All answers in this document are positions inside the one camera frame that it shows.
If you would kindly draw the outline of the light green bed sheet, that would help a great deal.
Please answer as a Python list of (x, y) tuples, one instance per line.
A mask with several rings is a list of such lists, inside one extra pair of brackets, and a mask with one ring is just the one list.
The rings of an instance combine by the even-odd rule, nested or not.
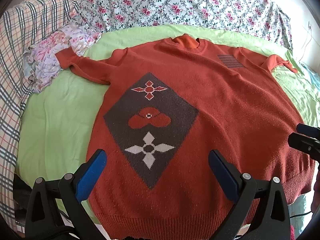
[[(277, 66), (272, 69), (272, 76), (296, 107), (302, 122), (319, 125), (319, 89), (308, 73), (298, 67), (285, 48), (253, 36), (183, 25), (138, 27), (104, 34), (84, 57), (100, 61), (111, 57), (117, 49), (182, 35), (246, 48), (264, 56), (278, 55), (291, 62), (292, 69)], [(16, 168), (23, 181), (31, 185), (39, 177), (60, 179), (90, 158), (87, 156), (88, 145), (107, 90), (108, 85), (89, 81), (62, 68), (51, 85), (30, 97), (22, 117)], [(100, 223), (89, 199), (85, 201), (85, 209), (95, 222)]]

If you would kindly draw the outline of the floral rose quilt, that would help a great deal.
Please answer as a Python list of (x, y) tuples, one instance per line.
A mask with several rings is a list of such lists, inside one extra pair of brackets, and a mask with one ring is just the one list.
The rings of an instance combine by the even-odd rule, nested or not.
[(79, 0), (99, 32), (163, 24), (240, 32), (292, 49), (290, 18), (272, 0)]

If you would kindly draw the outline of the orange knit sweater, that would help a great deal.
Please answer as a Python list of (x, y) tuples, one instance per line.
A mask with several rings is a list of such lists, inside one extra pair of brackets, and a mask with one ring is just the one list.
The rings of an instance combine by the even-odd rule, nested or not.
[(87, 156), (107, 165), (89, 197), (109, 237), (205, 239), (232, 207), (213, 175), (218, 150), (255, 179), (278, 177), (292, 204), (311, 190), (314, 161), (290, 148), (302, 122), (272, 76), (291, 62), (188, 35), (115, 50), (95, 61), (72, 48), (63, 69), (108, 85)]

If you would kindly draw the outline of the pastel floral pillow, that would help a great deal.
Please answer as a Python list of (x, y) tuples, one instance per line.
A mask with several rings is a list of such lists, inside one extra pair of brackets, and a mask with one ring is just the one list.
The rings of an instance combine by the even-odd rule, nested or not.
[(61, 72), (62, 68), (56, 54), (63, 49), (72, 48), (78, 56), (101, 38), (101, 33), (86, 29), (77, 23), (69, 23), (44, 40), (29, 46), (23, 54), (23, 71), (30, 82), (30, 90), (39, 94)]

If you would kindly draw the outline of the plaid checked blanket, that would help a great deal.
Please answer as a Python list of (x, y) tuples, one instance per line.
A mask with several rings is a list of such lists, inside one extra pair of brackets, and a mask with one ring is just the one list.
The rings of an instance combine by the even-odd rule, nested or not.
[(14, 231), (14, 173), (22, 115), (31, 95), (23, 53), (68, 23), (78, 7), (78, 0), (25, 0), (1, 17), (1, 216)]

